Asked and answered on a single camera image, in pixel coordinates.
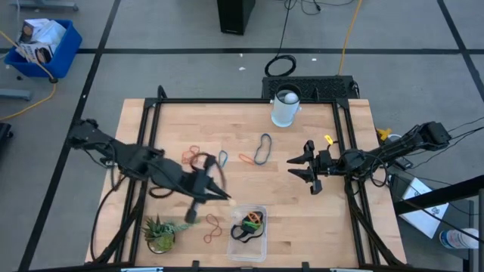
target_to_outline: yellow object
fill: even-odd
[[[379,129],[377,128],[377,132],[380,136],[380,139],[382,141],[386,140],[388,138],[388,135],[390,135],[390,133],[392,133],[392,129],[391,128],[387,128],[387,129]]]
[[[3,31],[1,31],[1,30],[0,30],[0,35],[2,35],[4,38],[7,39],[8,42],[10,42],[16,48],[18,48],[25,57],[28,57],[30,59],[30,61],[32,61],[33,63],[37,64],[40,68],[42,68],[42,70],[44,70],[48,74],[49,78],[54,79],[53,75],[45,67],[43,67],[43,65],[41,65],[36,59],[31,58],[21,47],[19,47],[17,44],[15,44],[15,42],[12,41],[10,38],[8,38],[8,36],[5,35],[5,33],[3,33]],[[10,118],[13,118],[15,116],[19,116],[20,114],[25,113],[27,110],[30,110],[34,107],[37,107],[38,105],[40,105],[40,104],[46,102],[47,100],[51,99],[54,96],[56,90],[57,90],[57,83],[54,83],[54,85],[52,87],[52,91],[49,94],[49,96],[47,96],[46,98],[44,98],[44,99],[42,99],[38,102],[35,102],[34,104],[26,107],[25,109],[21,110],[18,113],[14,113],[14,114],[11,114],[11,115],[6,116],[6,117],[1,117],[0,121],[4,121],[6,119],[10,119]]]
[[[331,139],[331,136],[326,134],[324,136],[324,138],[326,139],[326,141],[329,143],[329,145],[333,145],[333,139]]]
[[[343,52],[341,53],[341,60],[340,60],[340,68],[338,69],[338,76],[341,76],[343,72],[343,63],[345,62],[345,52],[346,46],[348,45],[349,34],[353,30],[353,25],[355,24],[356,17],[358,16],[358,11],[360,10],[362,0],[358,0],[358,5],[356,6],[355,13],[353,14],[353,18],[351,20],[351,24],[349,25],[348,32],[346,34],[345,43],[343,45]]]

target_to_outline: succulent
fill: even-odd
[[[157,215],[157,220],[148,218],[146,220],[146,226],[143,227],[144,239],[153,247],[153,250],[157,252],[167,252],[175,244],[175,233],[186,230],[193,224],[181,224],[176,225],[173,221],[167,221],[162,223],[160,216]]]

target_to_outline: gray floor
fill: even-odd
[[[0,0],[0,29],[14,36],[15,9]],[[484,48],[481,26],[484,3],[447,0],[449,12],[467,48]],[[65,18],[83,37],[82,48],[96,48],[113,0],[78,1],[80,11],[21,12],[22,18]],[[323,6],[318,16],[304,15],[299,4],[290,12],[286,48],[341,48],[356,2]],[[282,2],[259,0],[245,36],[219,32],[215,0],[122,0],[107,48],[276,48],[284,23]],[[0,39],[0,48],[8,44]],[[457,45],[434,0],[365,0],[349,48],[440,48]],[[16,270],[50,182],[93,54],[78,54],[55,97],[9,122],[15,138],[0,159],[0,270]],[[83,117],[95,118],[110,134],[116,131],[122,102],[154,96],[161,84],[170,97],[260,97],[263,68],[273,54],[104,54]],[[334,75],[338,54],[295,54],[295,76]],[[473,55],[484,73],[484,56]],[[274,68],[284,70],[284,63]],[[358,81],[369,99],[379,128],[404,133],[412,125],[436,120],[452,128],[484,116],[482,98],[463,57],[456,55],[346,56],[345,74]],[[4,69],[0,88],[33,91],[33,100],[47,96],[44,79],[17,81],[19,73]],[[25,107],[23,101],[0,100],[0,116]],[[482,174],[484,144],[480,134],[466,138],[445,154],[414,170],[416,175],[458,182]],[[414,156],[420,162],[427,156]],[[84,153],[67,160],[51,213],[32,268],[81,264],[104,170]],[[418,267],[460,270],[460,260],[428,252],[421,241],[402,231],[408,262]]]

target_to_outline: orange rubber band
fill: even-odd
[[[188,151],[184,151],[181,154],[181,163],[183,164],[188,164],[191,161],[191,158],[193,158],[195,155],[197,155],[200,152],[200,147],[196,145],[192,145],[188,148]],[[195,158],[193,163],[197,163],[198,158]]]
[[[260,224],[260,217],[255,212],[249,212],[249,214],[247,214],[247,217],[252,223]]]
[[[249,158],[248,156],[246,156],[242,153],[239,154],[239,159],[242,160],[243,162],[247,162],[250,165],[256,164],[252,158]]]
[[[198,154],[200,152],[200,147],[196,145],[192,145],[190,146],[190,148],[188,148],[188,150],[190,150],[194,154]]]

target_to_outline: clear plastic container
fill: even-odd
[[[228,239],[227,257],[233,261],[254,261],[263,262],[267,255],[267,210],[264,206],[258,205],[240,205],[232,209],[232,222],[230,229],[237,224],[239,225],[242,219],[247,216],[249,212],[261,212],[263,214],[262,221],[264,222],[264,233],[261,237],[251,239],[247,243],[242,243],[239,240],[234,240],[232,237]],[[253,235],[260,234],[262,228],[257,230]]]

